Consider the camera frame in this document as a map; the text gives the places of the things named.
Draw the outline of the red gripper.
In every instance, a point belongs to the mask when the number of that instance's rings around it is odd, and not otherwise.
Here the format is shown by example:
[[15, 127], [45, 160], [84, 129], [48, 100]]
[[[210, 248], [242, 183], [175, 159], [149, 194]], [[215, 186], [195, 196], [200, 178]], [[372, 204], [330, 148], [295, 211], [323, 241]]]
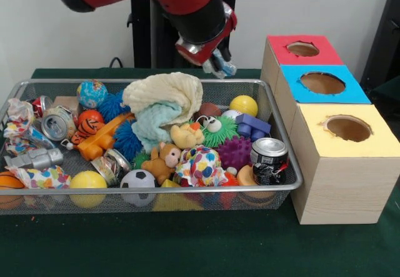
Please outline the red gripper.
[[205, 66], [210, 63], [212, 73], [217, 78], [224, 78], [222, 67], [231, 60], [229, 37], [238, 22], [233, 9], [226, 3], [222, 5], [224, 6], [225, 24], [215, 38], [206, 43], [193, 44], [180, 36], [175, 43], [178, 53], [190, 63], [197, 66]]

